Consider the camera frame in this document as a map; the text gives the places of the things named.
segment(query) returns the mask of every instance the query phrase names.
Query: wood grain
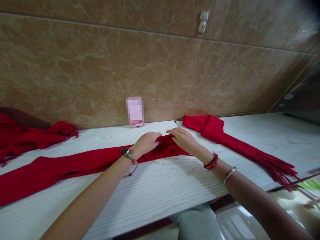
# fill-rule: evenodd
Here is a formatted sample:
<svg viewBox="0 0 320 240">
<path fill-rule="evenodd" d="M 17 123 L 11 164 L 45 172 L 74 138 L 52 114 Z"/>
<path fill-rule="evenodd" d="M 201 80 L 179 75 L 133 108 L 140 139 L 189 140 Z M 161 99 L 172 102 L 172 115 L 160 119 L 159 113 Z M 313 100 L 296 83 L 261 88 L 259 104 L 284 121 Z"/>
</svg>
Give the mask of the wood grain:
<svg viewBox="0 0 320 240">
<path fill-rule="evenodd" d="M 281 114 L 222 119 L 226 133 L 294 164 L 301 177 L 309 175 L 306 171 L 319 167 L 319 125 Z M 177 125 L 173 121 L 166 121 L 148 123 L 137 129 L 118 126 L 82 130 L 79 138 L 45 150 L 31 151 L 10 161 L 6 167 L 0 168 L 0 174 L 29 164 L 38 156 L 59 157 L 133 144 L 145 132 L 155 131 L 164 135 L 167 129 L 174 127 Z M 256 164 L 189 131 L 200 144 L 217 152 L 264 190 L 279 186 Z M 98 176 L 92 174 L 67 179 L 0 208 L 0 239 L 38 239 Z M 194 157 L 177 156 L 139 164 L 132 177 L 120 182 L 84 239 L 117 236 L 225 194 L 225 187 Z"/>
</svg>

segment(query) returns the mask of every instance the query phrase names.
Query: red scarf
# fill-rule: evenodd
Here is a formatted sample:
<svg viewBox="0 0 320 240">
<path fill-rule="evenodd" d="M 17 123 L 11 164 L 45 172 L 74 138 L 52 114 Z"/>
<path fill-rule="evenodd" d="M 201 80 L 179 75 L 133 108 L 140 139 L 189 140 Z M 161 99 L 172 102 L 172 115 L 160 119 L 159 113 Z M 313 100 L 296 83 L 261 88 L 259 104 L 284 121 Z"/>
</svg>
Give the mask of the red scarf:
<svg viewBox="0 0 320 240">
<path fill-rule="evenodd" d="M 60 121 L 47 130 L 20 126 L 7 114 L 0 113 L 0 163 L 5 166 L 8 160 L 34 149 L 44 149 L 77 136 L 75 126 Z"/>
<path fill-rule="evenodd" d="M 140 157 L 138 162 L 180 154 L 190 155 L 179 148 L 171 137 L 171 134 L 159 137 L 157 141 L 161 143 Z M 123 147 L 92 150 L 58 158 L 38 157 L 28 165 L 0 175 L 0 207 L 46 189 L 60 180 L 102 172 L 121 157 L 120 150 Z"/>
<path fill-rule="evenodd" d="M 285 174 L 302 181 L 297 177 L 297 172 L 292 170 L 292 168 L 294 168 L 293 165 L 224 133 L 224 121 L 215 116 L 183 116 L 182 125 L 201 133 L 202 137 L 212 142 L 222 144 L 223 146 L 260 165 L 267 171 L 275 182 L 283 185 L 288 191 L 290 191 L 290 184 L 293 186 L 296 185 L 290 181 Z"/>
</svg>

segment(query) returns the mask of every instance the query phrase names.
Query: silver bangle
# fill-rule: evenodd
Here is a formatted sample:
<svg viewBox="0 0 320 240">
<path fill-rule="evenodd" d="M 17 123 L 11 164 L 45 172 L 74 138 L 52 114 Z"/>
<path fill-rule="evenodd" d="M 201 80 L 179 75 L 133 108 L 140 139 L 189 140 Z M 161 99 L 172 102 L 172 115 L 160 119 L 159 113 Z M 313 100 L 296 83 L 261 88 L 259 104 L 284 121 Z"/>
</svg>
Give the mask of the silver bangle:
<svg viewBox="0 0 320 240">
<path fill-rule="evenodd" d="M 224 185 L 226 185 L 227 180 L 232 176 L 233 172 L 236 171 L 236 170 L 237 170 L 236 167 L 231 168 L 231 170 L 227 173 L 227 177 L 226 177 L 225 180 L 223 181 L 223 184 L 224 184 Z"/>
</svg>

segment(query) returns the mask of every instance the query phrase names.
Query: wristwatch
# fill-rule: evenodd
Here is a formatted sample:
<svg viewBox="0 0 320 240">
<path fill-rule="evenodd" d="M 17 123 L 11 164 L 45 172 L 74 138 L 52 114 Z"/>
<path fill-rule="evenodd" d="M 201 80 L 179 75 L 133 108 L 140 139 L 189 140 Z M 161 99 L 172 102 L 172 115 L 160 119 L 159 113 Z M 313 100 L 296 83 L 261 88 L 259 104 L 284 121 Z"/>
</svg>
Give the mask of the wristwatch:
<svg viewBox="0 0 320 240">
<path fill-rule="evenodd" d="M 121 151 L 120 151 L 120 153 L 121 153 L 123 156 L 131 159 L 132 162 L 134 162 L 134 158 L 133 158 L 133 156 L 131 155 L 131 152 L 130 152 L 130 150 L 129 150 L 128 148 L 122 148 Z"/>
</svg>

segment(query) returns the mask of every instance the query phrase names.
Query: smartphone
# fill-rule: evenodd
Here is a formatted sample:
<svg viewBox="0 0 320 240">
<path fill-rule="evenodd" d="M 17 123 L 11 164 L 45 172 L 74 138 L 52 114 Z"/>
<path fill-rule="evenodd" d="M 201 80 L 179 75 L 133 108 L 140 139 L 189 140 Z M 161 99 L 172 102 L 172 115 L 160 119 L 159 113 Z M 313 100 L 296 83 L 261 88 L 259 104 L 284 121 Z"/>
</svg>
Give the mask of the smartphone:
<svg viewBox="0 0 320 240">
<path fill-rule="evenodd" d="M 129 125 L 131 128 L 144 125 L 143 101 L 141 97 L 127 97 L 126 106 L 128 111 Z"/>
</svg>

